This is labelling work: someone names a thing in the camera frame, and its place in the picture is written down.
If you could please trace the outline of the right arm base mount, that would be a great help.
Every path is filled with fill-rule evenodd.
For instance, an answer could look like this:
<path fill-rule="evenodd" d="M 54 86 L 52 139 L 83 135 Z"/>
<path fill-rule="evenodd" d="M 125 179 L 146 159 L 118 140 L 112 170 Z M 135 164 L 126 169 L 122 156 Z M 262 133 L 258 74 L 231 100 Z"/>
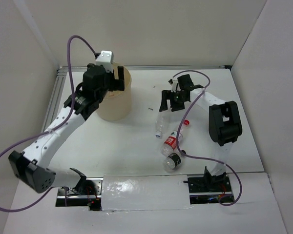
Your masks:
<path fill-rule="evenodd" d="M 190 176 L 183 181 L 188 186 L 190 204 L 230 204 L 235 201 L 227 173 L 212 176 L 207 168 L 203 175 Z"/>

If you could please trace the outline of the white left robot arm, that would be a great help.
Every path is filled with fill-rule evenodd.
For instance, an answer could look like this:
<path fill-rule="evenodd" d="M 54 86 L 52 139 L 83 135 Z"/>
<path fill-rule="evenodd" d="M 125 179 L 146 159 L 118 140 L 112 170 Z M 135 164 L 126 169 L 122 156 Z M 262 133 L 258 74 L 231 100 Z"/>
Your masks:
<path fill-rule="evenodd" d="M 22 152 L 13 151 L 8 159 L 17 178 L 41 194 L 51 187 L 68 187 L 80 195 L 87 177 L 75 168 L 60 171 L 49 164 L 69 136 L 99 108 L 107 92 L 125 90 L 124 67 L 109 72 L 102 65 L 88 64 L 83 80 L 64 102 L 60 113 L 45 134 Z"/>

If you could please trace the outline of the clear bottle white-blue cap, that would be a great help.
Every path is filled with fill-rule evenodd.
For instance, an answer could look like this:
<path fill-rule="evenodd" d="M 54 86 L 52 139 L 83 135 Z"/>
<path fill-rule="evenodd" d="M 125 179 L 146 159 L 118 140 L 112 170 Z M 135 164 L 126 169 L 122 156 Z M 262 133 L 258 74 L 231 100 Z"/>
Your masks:
<path fill-rule="evenodd" d="M 155 123 L 155 136 L 157 138 L 162 138 L 162 136 L 167 132 L 168 124 L 168 111 L 159 112 Z"/>

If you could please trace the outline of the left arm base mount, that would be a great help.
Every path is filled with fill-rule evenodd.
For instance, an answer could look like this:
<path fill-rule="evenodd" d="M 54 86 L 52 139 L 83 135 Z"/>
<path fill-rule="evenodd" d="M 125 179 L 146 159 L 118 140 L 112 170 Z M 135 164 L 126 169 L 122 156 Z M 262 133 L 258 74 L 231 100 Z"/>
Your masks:
<path fill-rule="evenodd" d="M 80 192 L 71 188 L 59 188 L 56 198 L 56 207 L 83 207 L 90 211 L 101 211 L 103 178 L 87 178 Z"/>

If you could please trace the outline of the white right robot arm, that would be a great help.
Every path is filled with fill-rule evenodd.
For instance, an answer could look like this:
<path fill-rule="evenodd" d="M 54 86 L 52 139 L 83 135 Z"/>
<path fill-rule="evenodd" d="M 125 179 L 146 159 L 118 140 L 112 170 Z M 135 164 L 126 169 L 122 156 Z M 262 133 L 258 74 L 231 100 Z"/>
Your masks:
<path fill-rule="evenodd" d="M 225 102 L 206 91 L 202 85 L 194 85 L 190 75 L 173 77 L 168 81 L 170 90 L 161 92 L 161 105 L 157 123 L 165 125 L 165 114 L 185 109 L 185 102 L 190 102 L 192 108 L 195 104 L 206 110 L 209 114 L 209 136 L 218 144 L 213 157 L 200 157 L 201 160 L 211 161 L 206 166 L 203 185 L 208 191 L 215 191 L 220 186 L 219 177 L 226 173 L 232 144 L 242 135 L 242 124 L 237 103 Z"/>

